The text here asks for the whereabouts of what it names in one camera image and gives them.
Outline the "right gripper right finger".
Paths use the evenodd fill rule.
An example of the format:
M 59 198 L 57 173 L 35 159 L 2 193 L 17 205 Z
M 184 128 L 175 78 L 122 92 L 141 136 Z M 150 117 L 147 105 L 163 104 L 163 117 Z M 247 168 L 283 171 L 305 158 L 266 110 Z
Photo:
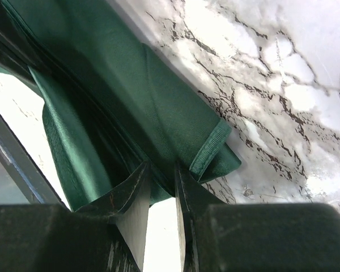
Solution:
M 323 203 L 229 205 L 175 166 L 183 271 L 340 271 L 340 214 Z

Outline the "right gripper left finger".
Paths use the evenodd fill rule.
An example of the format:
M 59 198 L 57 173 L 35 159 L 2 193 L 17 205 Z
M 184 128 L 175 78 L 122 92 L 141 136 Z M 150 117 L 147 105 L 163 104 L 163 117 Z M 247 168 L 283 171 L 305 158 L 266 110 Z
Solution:
M 0 271 L 142 271 L 149 163 L 72 212 L 59 204 L 0 205 Z

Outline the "dark green cloth napkin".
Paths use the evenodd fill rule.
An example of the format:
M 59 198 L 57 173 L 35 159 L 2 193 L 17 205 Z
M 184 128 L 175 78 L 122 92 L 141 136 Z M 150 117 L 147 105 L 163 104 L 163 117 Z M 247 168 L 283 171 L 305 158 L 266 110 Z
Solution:
M 0 70 L 43 98 L 45 133 L 73 210 L 145 161 L 151 203 L 174 196 L 177 162 L 200 183 L 241 164 L 226 143 L 229 125 L 106 1 L 0 1 Z

